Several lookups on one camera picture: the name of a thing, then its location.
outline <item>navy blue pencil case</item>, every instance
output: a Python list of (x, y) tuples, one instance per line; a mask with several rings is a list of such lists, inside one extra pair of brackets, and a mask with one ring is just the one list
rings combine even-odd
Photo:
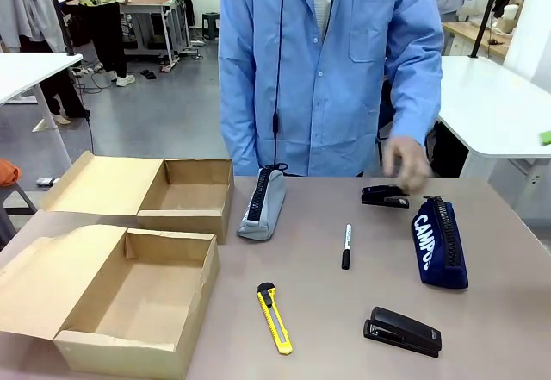
[(426, 199), (412, 222), (421, 281), (436, 287), (465, 289), (467, 267), (454, 207), (440, 196)]

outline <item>black stapler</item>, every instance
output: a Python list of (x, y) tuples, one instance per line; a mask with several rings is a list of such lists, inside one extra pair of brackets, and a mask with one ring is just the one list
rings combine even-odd
[(370, 186), (363, 188), (362, 204), (408, 209), (410, 201), (406, 196), (407, 194), (399, 186), (390, 184)]
[(373, 308), (365, 321), (363, 336), (391, 346), (438, 358), (442, 336), (435, 328), (381, 307)]

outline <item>open cardboard box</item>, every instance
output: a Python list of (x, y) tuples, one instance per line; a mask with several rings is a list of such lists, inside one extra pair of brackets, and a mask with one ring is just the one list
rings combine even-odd
[(213, 234), (41, 238), (0, 273), (0, 331), (53, 340), (75, 371), (180, 380), (218, 269)]
[(137, 216), (146, 229), (204, 232), (226, 241), (230, 159), (132, 159), (84, 152), (42, 199), (46, 211)]

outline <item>marker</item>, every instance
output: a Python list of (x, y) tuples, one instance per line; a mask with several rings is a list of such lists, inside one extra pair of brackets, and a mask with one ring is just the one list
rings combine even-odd
[(346, 225), (346, 236), (344, 237), (343, 263), (341, 268), (348, 270), (350, 268), (350, 242), (352, 240), (352, 225)]

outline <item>orange object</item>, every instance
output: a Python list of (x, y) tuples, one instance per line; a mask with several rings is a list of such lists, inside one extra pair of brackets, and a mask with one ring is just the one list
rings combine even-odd
[(21, 170), (6, 159), (0, 159), (0, 186), (10, 186), (21, 177)]

